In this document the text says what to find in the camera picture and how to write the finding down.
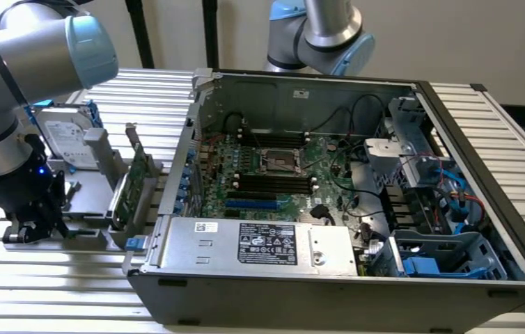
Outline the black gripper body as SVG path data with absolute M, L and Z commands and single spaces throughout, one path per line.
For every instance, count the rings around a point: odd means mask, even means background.
M 49 166 L 20 166 L 0 175 L 0 208 L 20 222 L 48 223 L 44 200 L 52 198 L 65 204 L 65 177 Z

